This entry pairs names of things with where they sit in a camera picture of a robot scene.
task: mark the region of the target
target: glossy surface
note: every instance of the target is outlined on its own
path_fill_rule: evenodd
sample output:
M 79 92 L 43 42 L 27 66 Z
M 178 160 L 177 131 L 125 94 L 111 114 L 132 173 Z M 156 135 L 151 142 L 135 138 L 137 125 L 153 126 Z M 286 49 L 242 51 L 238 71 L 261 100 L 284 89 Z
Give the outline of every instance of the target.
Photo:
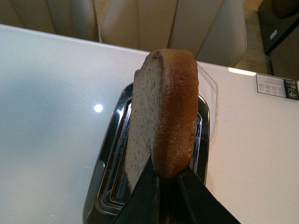
M 146 54 L 0 29 L 0 222 L 82 223 L 112 112 Z

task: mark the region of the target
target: bread crust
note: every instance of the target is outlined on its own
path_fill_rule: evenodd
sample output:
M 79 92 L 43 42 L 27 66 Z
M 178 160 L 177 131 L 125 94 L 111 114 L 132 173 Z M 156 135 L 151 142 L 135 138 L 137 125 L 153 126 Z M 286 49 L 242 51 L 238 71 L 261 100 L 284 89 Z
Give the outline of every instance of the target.
M 163 61 L 161 120 L 152 149 L 154 171 L 172 179 L 189 163 L 194 147 L 198 111 L 198 70 L 186 50 L 162 49 L 154 57 Z
M 150 154 L 162 180 L 172 179 L 188 165 L 194 146 L 198 85 L 197 63 L 186 50 L 151 52 L 135 72 L 125 159 L 131 191 Z

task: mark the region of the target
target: toast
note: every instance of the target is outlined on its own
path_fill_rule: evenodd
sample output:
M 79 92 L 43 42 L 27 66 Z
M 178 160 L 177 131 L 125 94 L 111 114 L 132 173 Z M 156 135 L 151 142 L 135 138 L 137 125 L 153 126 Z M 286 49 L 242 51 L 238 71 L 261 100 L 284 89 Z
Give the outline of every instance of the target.
M 186 50 L 151 52 L 135 72 L 125 171 L 133 191 L 151 154 L 154 171 L 172 179 L 189 163 L 198 111 L 198 70 Z

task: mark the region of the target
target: white countertop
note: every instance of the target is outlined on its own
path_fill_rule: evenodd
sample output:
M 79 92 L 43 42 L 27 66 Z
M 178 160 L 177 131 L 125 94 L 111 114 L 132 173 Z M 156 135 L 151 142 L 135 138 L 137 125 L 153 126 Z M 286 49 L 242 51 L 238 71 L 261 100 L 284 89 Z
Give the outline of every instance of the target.
M 82 223 L 110 117 L 146 55 L 0 25 L 2 223 Z M 207 187 L 241 223 L 299 223 L 299 101 L 257 93 L 255 76 L 200 65 L 219 87 Z

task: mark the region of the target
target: chair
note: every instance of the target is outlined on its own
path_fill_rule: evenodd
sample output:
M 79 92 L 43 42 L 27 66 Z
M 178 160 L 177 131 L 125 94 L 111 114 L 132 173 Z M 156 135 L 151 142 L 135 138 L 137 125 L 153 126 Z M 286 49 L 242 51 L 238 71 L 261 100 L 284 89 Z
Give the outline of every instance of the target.
M 234 67 L 246 50 L 242 0 L 112 0 L 104 43 L 154 51 L 187 49 L 197 60 Z
M 0 23 L 99 41 L 93 0 L 0 0 Z

